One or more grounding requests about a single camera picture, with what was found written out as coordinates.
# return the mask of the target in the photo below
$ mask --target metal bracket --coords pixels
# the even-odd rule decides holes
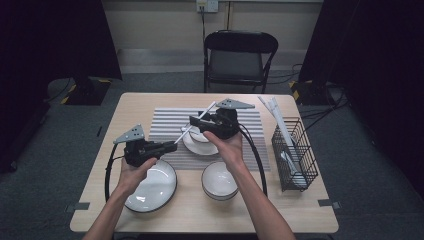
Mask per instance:
[[[225,99],[222,102],[216,104],[217,107],[225,109],[246,109],[246,108],[255,108],[255,105],[239,102],[232,99]]]
[[[129,131],[122,134],[115,141],[113,141],[113,143],[118,144],[123,142],[131,142],[131,141],[135,141],[139,139],[144,139],[144,131],[143,131],[143,128],[141,127],[141,124],[135,125]]]
[[[320,199],[318,200],[320,207],[333,207],[334,210],[342,208],[340,202],[332,202],[330,199]]]
[[[90,203],[75,203],[74,205],[66,206],[65,212],[73,213],[75,210],[88,210]]]

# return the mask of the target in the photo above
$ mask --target person's left hand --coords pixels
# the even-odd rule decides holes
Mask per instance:
[[[129,164],[125,158],[121,159],[121,175],[117,188],[122,188],[125,195],[130,196],[135,192],[141,181],[146,179],[147,170],[156,164],[156,158],[150,158],[144,162],[140,167],[136,168]]]

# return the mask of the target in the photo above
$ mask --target white handle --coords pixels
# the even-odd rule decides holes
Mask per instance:
[[[211,105],[209,105],[209,107],[205,110],[205,111],[203,111],[202,112],[202,114],[200,114],[200,116],[198,117],[199,119],[201,119],[203,116],[205,116],[205,114],[207,113],[207,112],[209,112],[209,110],[211,110],[211,108],[213,108],[214,106],[215,106],[215,104],[216,104],[216,102],[214,101],[214,102],[212,102],[212,104]],[[190,131],[190,129],[192,128],[193,126],[192,125],[190,125],[190,127],[188,127],[186,130],[185,130],[185,132],[183,132],[183,134],[181,134],[181,136],[174,142],[174,144],[177,144],[189,131]]]
[[[287,126],[284,122],[283,113],[280,110],[280,107],[278,106],[277,100],[275,97],[271,99],[269,102],[271,106],[271,110],[274,113],[275,120],[277,120],[278,127],[280,128],[281,134],[283,134],[284,141],[286,142],[287,146],[289,147],[289,151],[292,155],[292,158],[294,161],[298,161],[299,158],[297,157],[295,146],[293,145],[291,135],[289,131],[287,130]],[[294,167],[293,162],[290,158],[287,159],[289,164],[291,164]]]
[[[267,104],[267,103],[265,102],[265,100],[264,100],[261,96],[258,96],[258,98],[259,98],[259,100],[261,100],[261,102],[264,104],[264,106],[266,107],[266,109],[268,109],[268,111],[272,114],[272,116],[274,116],[274,113],[272,112],[271,108],[269,107],[269,104]]]

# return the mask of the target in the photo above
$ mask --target bowl rim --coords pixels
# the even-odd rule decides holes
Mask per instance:
[[[177,176],[177,171],[175,170],[175,168],[168,162],[168,161],[166,161],[166,160],[163,160],[163,158],[160,158],[158,161],[162,161],[162,162],[164,162],[164,164],[165,165],[168,165],[169,167],[170,167],[170,169],[174,172],[174,175],[175,175],[175,187],[174,187],[174,191],[172,192],[172,194],[168,197],[168,199],[165,201],[165,202],[163,202],[162,203],[162,205],[160,205],[160,206],[158,206],[158,207],[156,207],[156,208],[153,208],[153,209],[149,209],[149,210],[145,210],[145,211],[141,211],[141,210],[136,210],[135,208],[133,208],[133,207],[130,207],[130,206],[128,206],[127,205],[127,203],[126,203],[126,201],[128,200],[128,198],[130,198],[133,194],[135,194],[135,192],[133,193],[133,194],[131,194],[126,200],[125,200],[125,207],[127,208],[127,209],[129,209],[129,210],[131,210],[131,211],[133,211],[133,212],[137,212],[137,213],[151,213],[151,212],[155,212],[155,211],[157,211],[157,210],[159,210],[159,209],[162,209],[163,207],[165,207],[170,201],[171,201],[171,199],[174,197],[174,195],[175,195],[175,192],[177,191],[177,187],[178,187],[178,176]]]
[[[233,192],[231,192],[231,193],[229,193],[229,194],[226,194],[226,195],[216,195],[216,194],[213,194],[213,193],[211,193],[210,191],[208,191],[208,189],[206,188],[206,186],[205,186],[205,184],[204,184],[204,181],[203,181],[203,177],[204,177],[204,175],[205,175],[205,171],[206,171],[206,169],[208,168],[208,167],[210,167],[211,165],[213,165],[213,164],[217,164],[217,163],[224,163],[224,165],[225,165],[225,162],[224,161],[214,161],[214,162],[212,162],[212,163],[210,163],[204,170],[203,170],[203,172],[202,172],[202,188],[203,188],[203,191],[206,193],[206,195],[208,195],[210,198],[212,198],[212,199],[214,199],[214,200],[218,200],[218,201],[225,201],[225,200],[229,200],[229,199],[231,199],[231,198],[233,198],[235,195],[237,195],[237,193],[238,193],[238,186],[237,186],[237,184],[236,184],[236,189],[233,191]]]

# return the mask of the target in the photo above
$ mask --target dish rack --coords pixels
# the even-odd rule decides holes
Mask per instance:
[[[281,190],[308,189],[318,176],[315,158],[312,154],[306,131],[299,118],[284,118],[293,147],[287,146],[277,126],[272,136],[272,147],[280,176]]]

